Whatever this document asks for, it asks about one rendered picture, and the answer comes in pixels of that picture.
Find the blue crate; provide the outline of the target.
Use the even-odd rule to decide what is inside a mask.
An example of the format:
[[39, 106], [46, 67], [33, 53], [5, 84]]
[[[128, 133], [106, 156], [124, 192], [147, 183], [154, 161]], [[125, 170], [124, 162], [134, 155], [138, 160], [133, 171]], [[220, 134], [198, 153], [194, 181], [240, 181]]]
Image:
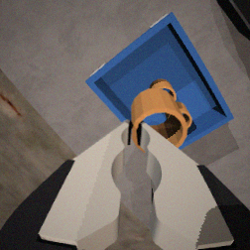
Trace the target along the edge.
[[164, 15], [112, 60], [100, 66], [85, 83], [123, 122], [131, 120], [134, 98], [161, 78], [171, 84], [177, 95], [176, 102], [184, 104], [192, 118], [179, 149], [234, 119], [173, 12]]

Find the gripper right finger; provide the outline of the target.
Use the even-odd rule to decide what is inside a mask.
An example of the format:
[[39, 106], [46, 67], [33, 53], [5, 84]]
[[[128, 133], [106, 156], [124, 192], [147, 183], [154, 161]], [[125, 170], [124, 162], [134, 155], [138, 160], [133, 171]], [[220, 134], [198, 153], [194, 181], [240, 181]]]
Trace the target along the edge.
[[162, 250], [250, 250], [250, 210], [205, 165], [143, 120], [137, 141], [152, 179], [151, 236]]

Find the bronze bushing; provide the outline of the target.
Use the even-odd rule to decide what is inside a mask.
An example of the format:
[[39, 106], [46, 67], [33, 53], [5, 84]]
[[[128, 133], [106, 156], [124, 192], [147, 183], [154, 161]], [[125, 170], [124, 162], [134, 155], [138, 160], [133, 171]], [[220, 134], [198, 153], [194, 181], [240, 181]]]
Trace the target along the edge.
[[177, 148], [182, 145], [187, 137], [188, 125], [174, 98], [165, 90], [149, 88], [140, 92], [134, 98], [131, 106], [132, 140], [141, 151], [144, 152], [144, 150], [138, 146], [138, 124], [149, 115], [163, 112], [171, 114], [170, 117], [164, 123], [151, 125], [151, 127]]
[[150, 87], [149, 88], [167, 88], [170, 90], [169, 94], [174, 98], [174, 100], [176, 101], [176, 93], [175, 91], [173, 90], [171, 84], [165, 80], [165, 79], [156, 79], [155, 81], [153, 81], [151, 84], [150, 84]]
[[[190, 124], [191, 124], [191, 122], [192, 122], [192, 118], [191, 118], [191, 116], [190, 116], [190, 114], [189, 114], [187, 108], [186, 108], [185, 105], [182, 104], [181, 102], [176, 102], [176, 104], [178, 105], [178, 107], [179, 107], [181, 113], [184, 114], [185, 120], [186, 120], [186, 122], [187, 122], [187, 127], [189, 127]], [[165, 112], [165, 113], [166, 113], [166, 112]], [[167, 119], [170, 117], [170, 115], [171, 115], [171, 114], [166, 113]]]

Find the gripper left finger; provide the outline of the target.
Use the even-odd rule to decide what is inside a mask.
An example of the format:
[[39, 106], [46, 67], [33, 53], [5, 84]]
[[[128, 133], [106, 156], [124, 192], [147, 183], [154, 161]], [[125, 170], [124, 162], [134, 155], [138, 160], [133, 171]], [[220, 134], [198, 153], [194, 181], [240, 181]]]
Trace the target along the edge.
[[131, 128], [126, 119], [55, 170], [7, 219], [0, 250], [104, 250], [114, 243], [121, 203], [115, 181]]

